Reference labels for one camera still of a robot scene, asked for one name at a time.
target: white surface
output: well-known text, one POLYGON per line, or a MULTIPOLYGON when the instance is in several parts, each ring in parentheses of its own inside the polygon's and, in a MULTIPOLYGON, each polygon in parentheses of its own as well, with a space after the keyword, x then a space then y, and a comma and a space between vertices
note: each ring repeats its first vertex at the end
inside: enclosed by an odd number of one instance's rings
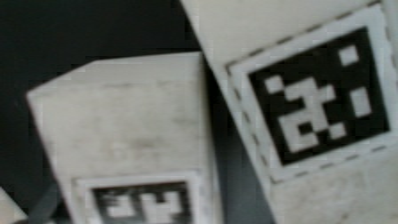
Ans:
MULTIPOLYGON (((277 158, 261 154, 265 148, 258 146, 259 141, 270 142, 272 139, 267 137, 259 139, 252 136, 252 130, 263 129, 263 120, 259 116, 251 116, 254 125, 249 126, 245 123, 238 98, 245 99, 247 95, 238 95, 233 91, 233 86, 245 90, 249 87, 244 81, 231 80, 228 72, 228 66, 245 58, 256 57, 263 49, 267 49, 267 53, 277 61, 275 55, 281 55, 283 51, 291 48, 288 46, 284 49, 277 48, 272 51, 270 48, 277 42, 291 38, 291 36, 300 37, 306 31, 313 30, 315 26, 325 24, 348 12, 366 7, 366 4, 373 1, 181 0, 181 2, 249 149, 277 224, 398 223, 398 146, 389 146, 384 150, 380 148, 375 149, 377 153, 368 157, 348 157, 350 161, 347 163, 332 167, 325 166, 325 169, 283 183, 274 182, 268 168, 277 158)), ((393 40, 395 50, 398 50, 398 1, 384 0, 382 4, 387 12, 389 39, 393 40)), ((304 44, 309 45, 318 41, 322 41, 318 36, 313 37, 311 41, 307 39, 302 40, 304 44)), ((386 50, 389 51, 389 48, 379 51, 377 63, 379 66, 387 63, 386 67, 382 66, 379 69, 389 73, 391 60, 384 57, 386 50)), ((355 60, 355 55, 352 54, 347 57, 348 63, 355 60)), ((254 63, 252 65, 252 68, 263 66, 261 63, 254 63)), ((391 78, 386 78, 391 83, 384 92, 387 96, 384 96, 387 97, 387 104, 391 104, 389 115, 396 115, 396 108, 393 108, 396 103, 391 97, 396 97, 396 87, 393 87, 396 80, 391 80, 391 78)))
POLYGON ((0 187, 0 224, 11 224, 27 219, 27 215, 0 187))
POLYGON ((194 224, 220 223, 204 94, 197 53, 94 62, 30 91, 76 224, 96 222, 76 182, 185 171, 204 183, 208 215, 194 224))

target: white square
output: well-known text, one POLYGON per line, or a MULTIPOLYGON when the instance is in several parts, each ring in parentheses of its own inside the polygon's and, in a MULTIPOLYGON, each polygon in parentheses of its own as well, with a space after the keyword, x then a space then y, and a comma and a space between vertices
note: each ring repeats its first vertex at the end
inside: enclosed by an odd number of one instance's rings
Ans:
POLYGON ((357 47, 354 45, 339 50, 339 61, 345 67, 359 61, 357 47))
POLYGON ((338 138, 345 137, 347 131, 345 131, 345 125, 341 123, 332 125, 332 127, 329 128, 329 131, 331 131, 331 138, 332 139, 338 139, 338 138))
POLYGON ((267 90, 268 90, 270 94, 283 91, 284 85, 283 85, 283 79, 281 79, 279 75, 274 76, 270 79, 267 79, 265 85, 267 85, 267 90))
POLYGON ((364 117, 371 113, 370 97, 366 88, 359 88, 350 93, 355 116, 364 117))
POLYGON ((114 218, 124 218, 135 216, 135 209, 128 195, 116 197, 114 205, 107 207, 108 216, 114 218))

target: white box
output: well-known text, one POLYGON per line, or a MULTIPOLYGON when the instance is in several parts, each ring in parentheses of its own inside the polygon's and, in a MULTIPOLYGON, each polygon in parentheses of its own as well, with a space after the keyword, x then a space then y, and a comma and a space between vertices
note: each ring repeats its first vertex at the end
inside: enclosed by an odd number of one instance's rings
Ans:
POLYGON ((203 57, 91 63, 29 93, 76 224, 219 224, 203 57))
POLYGON ((277 223, 398 223, 398 2, 181 2, 277 223))

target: dark background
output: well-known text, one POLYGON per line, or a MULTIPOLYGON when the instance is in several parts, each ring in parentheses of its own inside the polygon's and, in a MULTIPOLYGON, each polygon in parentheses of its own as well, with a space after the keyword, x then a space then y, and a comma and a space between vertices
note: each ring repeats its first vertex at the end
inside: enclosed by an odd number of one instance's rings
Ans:
MULTIPOLYGON (((59 196, 27 91, 96 59, 197 50, 176 0, 0 1, 0 186, 30 220, 50 215, 66 219, 68 214, 62 200, 52 214, 59 196)), ((212 74, 208 82, 226 223, 268 224, 268 207, 212 74)))

